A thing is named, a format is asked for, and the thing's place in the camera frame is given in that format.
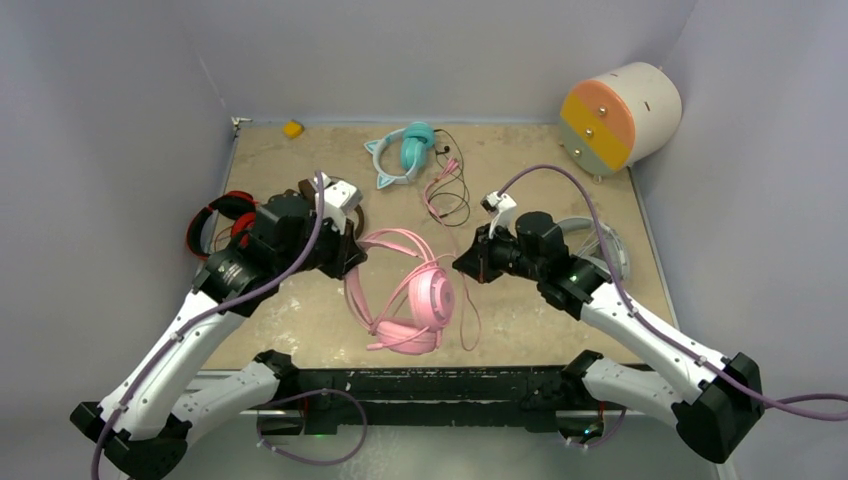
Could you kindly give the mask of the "pink headphones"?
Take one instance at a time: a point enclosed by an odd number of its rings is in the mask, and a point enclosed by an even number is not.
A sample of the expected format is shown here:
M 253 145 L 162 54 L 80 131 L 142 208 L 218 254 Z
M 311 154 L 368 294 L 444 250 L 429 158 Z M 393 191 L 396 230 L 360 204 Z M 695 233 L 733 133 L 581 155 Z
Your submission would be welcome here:
M 367 303 L 357 267 L 343 279 L 344 298 L 357 322 L 373 337 L 366 346 L 369 352 L 388 350 L 407 356 L 432 353 L 440 348 L 444 330 L 451 324 L 454 314 L 460 314 L 460 325 L 465 325 L 465 313 L 470 308 L 477 324 L 477 334 L 472 344 L 466 343 L 465 334 L 459 334 L 460 345 L 466 351 L 474 350 L 482 338 L 482 318 L 472 299 L 465 277 L 462 290 L 457 293 L 443 259 L 458 257 L 458 242 L 443 214 L 429 199 L 431 191 L 459 170 L 459 161 L 451 157 L 447 165 L 430 180 L 422 194 L 423 205 L 444 229 L 453 249 L 438 255 L 424 238 L 405 228 L 383 228 L 363 235 L 357 244 L 363 250 L 373 248 L 390 250 L 412 257 L 419 264 L 410 270 L 395 287 L 383 309 L 373 313 Z

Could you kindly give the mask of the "white grey headphones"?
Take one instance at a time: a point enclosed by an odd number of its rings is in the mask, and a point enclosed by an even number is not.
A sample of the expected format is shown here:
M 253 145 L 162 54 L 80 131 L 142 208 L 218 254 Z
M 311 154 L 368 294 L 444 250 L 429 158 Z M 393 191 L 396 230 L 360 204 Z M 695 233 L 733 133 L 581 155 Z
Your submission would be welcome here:
M 610 272 L 607 260 L 611 260 L 616 270 L 617 277 L 626 281 L 631 276 L 631 258 L 629 250 L 618 232 L 609 225 L 601 222 L 600 233 L 595 228 L 595 222 L 591 217 L 572 216 L 560 220 L 557 226 L 562 234 L 586 230 L 587 236 L 576 250 L 581 258 L 591 261 Z

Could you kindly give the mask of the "brown silver headphones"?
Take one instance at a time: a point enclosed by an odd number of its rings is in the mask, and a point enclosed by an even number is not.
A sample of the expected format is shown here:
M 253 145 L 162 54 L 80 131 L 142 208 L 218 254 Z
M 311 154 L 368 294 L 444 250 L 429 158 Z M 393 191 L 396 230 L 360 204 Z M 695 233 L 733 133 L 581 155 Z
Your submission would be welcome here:
M 314 199 L 314 194 L 316 193 L 316 191 L 315 191 L 315 187 L 313 186 L 313 180 L 314 180 L 314 179 L 315 179 L 315 178 L 313 178 L 313 179 L 304 179 L 304 180 L 301 180 L 301 181 L 298 183 L 298 188 L 299 188 L 299 192 L 300 192 L 300 194 L 301 194 L 304 198 L 306 198 L 307 200 L 310 200 L 310 201 L 312 202 L 312 208 L 313 208 L 313 209 L 315 209 L 315 210 L 317 210 L 317 209 L 318 209 L 318 207 L 317 207 L 317 204 L 316 204 L 316 200 Z M 347 221 L 347 225 L 346 225 L 346 229 L 345 229 L 345 231 L 344 231 L 344 232 L 340 232 L 340 231 L 339 231 L 340 233 L 345 233 L 345 232 L 346 232 L 347 227 L 348 227 L 349 220 Z M 353 238 L 354 238 L 354 239 L 359 239 L 359 238 L 362 236 L 363 231 L 364 231 L 364 227 L 365 227 L 365 214 L 364 214 L 364 226 L 363 226 L 363 227 L 354 228 L 354 227 L 353 227 L 353 223 L 352 223 L 352 221 L 351 221 L 351 224 L 352 224 L 352 228 L 353 228 Z

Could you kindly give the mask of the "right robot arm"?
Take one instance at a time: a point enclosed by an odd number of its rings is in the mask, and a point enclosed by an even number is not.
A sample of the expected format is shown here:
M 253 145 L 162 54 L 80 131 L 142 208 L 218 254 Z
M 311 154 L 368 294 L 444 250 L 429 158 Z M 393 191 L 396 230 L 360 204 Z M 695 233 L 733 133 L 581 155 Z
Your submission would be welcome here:
M 765 412 L 762 401 L 743 391 L 762 391 L 753 359 L 698 343 L 620 292 L 604 269 L 570 253 L 548 213 L 521 215 L 514 231 L 479 227 L 453 267 L 481 284 L 504 274 L 533 282 L 554 309 L 616 339 L 648 365 L 639 371 L 600 354 L 579 355 L 561 381 L 573 406 L 596 399 L 649 415 L 716 464 L 729 459 Z

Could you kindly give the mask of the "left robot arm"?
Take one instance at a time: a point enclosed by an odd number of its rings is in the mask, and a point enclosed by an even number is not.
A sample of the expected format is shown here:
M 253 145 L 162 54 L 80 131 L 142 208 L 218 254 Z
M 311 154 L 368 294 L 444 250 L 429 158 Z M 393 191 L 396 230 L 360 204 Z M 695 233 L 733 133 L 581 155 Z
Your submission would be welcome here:
M 213 352 L 289 277 L 317 270 L 340 280 L 365 261 L 357 244 L 361 192 L 337 182 L 286 191 L 257 203 L 233 191 L 210 205 L 232 220 L 228 244 L 206 257 L 162 336 L 102 400 L 83 402 L 72 424 L 94 444 L 93 478 L 103 460 L 132 479 L 161 479 L 210 430 L 238 413 L 303 403 L 308 392 L 287 354 L 266 350 L 218 384 L 188 386 Z

